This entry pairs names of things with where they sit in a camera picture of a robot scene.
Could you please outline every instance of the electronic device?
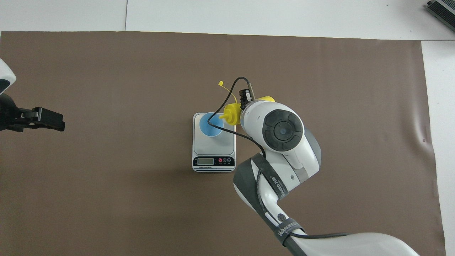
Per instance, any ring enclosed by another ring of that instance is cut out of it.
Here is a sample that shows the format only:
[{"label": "electronic device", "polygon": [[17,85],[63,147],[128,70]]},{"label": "electronic device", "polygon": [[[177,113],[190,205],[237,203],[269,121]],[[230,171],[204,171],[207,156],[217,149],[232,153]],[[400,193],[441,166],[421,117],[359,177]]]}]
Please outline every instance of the electronic device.
[{"label": "electronic device", "polygon": [[[192,167],[197,172],[232,172],[236,167],[236,143],[232,133],[213,128],[207,120],[212,113],[196,113],[193,116]],[[235,131],[219,118],[212,118],[225,129]]]}]

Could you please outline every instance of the brown mat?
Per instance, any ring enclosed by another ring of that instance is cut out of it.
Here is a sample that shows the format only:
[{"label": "brown mat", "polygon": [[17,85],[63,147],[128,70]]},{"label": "brown mat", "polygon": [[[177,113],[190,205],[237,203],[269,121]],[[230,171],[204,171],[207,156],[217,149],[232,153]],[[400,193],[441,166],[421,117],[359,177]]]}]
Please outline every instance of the brown mat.
[{"label": "brown mat", "polygon": [[[238,76],[321,145],[321,170],[280,203],[308,233],[380,232],[444,254],[419,41],[3,32],[0,50],[17,106],[66,121],[0,133],[0,255],[288,255],[233,173],[191,168],[193,114]],[[237,142],[238,162],[258,152]]]}]

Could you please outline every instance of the white table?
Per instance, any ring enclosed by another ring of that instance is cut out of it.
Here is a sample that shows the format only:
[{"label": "white table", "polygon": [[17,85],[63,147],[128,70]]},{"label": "white table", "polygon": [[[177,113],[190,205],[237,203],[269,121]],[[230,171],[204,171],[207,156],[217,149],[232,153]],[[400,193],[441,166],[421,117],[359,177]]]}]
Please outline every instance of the white table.
[{"label": "white table", "polygon": [[422,40],[447,256],[455,256],[455,33],[426,0],[0,2],[0,31],[166,31]]}]

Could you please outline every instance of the black cable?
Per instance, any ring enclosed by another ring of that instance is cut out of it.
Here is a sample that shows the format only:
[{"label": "black cable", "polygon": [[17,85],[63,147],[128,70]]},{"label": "black cable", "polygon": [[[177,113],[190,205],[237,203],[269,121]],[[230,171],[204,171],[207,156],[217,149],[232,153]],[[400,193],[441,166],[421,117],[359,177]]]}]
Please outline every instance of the black cable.
[{"label": "black cable", "polygon": [[333,234],[312,235],[312,236],[290,233],[289,235],[297,237],[297,238],[304,238],[304,239],[319,239],[319,238],[333,238],[333,237],[340,237],[340,236],[348,236],[348,235],[350,235],[350,233],[333,233]]},{"label": "black cable", "polygon": [[218,114],[218,112],[222,109],[222,107],[224,107],[224,105],[226,104],[226,102],[228,102],[228,99],[229,99],[229,97],[231,96],[231,93],[232,93],[232,91],[233,91],[233,89],[234,89],[235,83],[237,83],[237,81],[240,80],[240,79],[245,80],[245,81],[247,82],[247,84],[250,83],[250,82],[248,81],[248,79],[246,79],[246,78],[244,78],[244,77],[237,77],[237,79],[236,79],[236,80],[234,81],[234,83],[232,84],[231,90],[229,91],[229,94],[227,95],[227,97],[226,97],[226,99],[224,100],[223,104],[221,104],[221,106],[220,106],[220,107],[219,107],[219,108],[218,108],[218,109],[217,109],[217,110],[208,118],[207,123],[208,123],[210,126],[213,126],[213,127],[215,127],[215,128],[218,128],[218,129],[220,129],[220,130],[222,130],[222,131],[225,131],[225,132],[228,132],[228,133],[233,133],[233,134],[235,134],[235,135],[237,135],[237,136],[240,136],[240,137],[242,137],[242,138],[246,138],[246,139],[251,140],[254,144],[256,144],[256,146],[258,146],[258,147],[261,149],[262,156],[265,157],[264,148],[263,148],[259,143],[257,143],[256,141],[254,141],[254,139],[252,139],[252,138],[250,138],[250,137],[248,137],[248,136],[245,136],[245,135],[243,135],[243,134],[236,133],[236,132],[234,132],[234,131],[231,131],[231,130],[228,130],[228,129],[219,127],[219,126],[217,126],[217,125],[215,125],[215,124],[213,124],[213,123],[210,122],[210,120],[211,120],[216,114]]},{"label": "black cable", "polygon": [[264,212],[264,214],[268,213],[272,218],[274,218],[270,212],[267,210],[267,208],[265,208],[264,206],[264,203],[262,202],[262,197],[261,197],[261,194],[259,193],[259,180],[260,180],[260,177],[261,177],[261,170],[258,168],[258,176],[256,177],[256,194],[258,195],[258,200],[259,200],[259,205],[261,206],[261,209],[262,211]]}]

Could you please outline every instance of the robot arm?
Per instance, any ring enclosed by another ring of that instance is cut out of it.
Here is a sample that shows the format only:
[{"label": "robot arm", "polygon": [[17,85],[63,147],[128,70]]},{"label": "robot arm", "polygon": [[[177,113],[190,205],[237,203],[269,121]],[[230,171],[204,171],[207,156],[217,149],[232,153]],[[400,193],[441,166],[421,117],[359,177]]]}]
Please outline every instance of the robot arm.
[{"label": "robot arm", "polygon": [[65,122],[62,114],[40,107],[31,110],[18,108],[13,99],[3,93],[15,81],[14,73],[0,59],[0,131],[23,132],[24,128],[64,131]]},{"label": "robot arm", "polygon": [[278,206],[278,201],[319,171],[319,144],[295,111],[277,102],[244,97],[250,95],[245,91],[248,89],[240,93],[240,123],[263,147],[265,157],[256,154],[238,165],[234,188],[283,246],[293,255],[300,256],[418,255],[403,241],[384,234],[307,235]]},{"label": "robot arm", "polygon": [[8,65],[0,59],[0,95],[14,82],[16,81],[16,76],[10,70]]}]

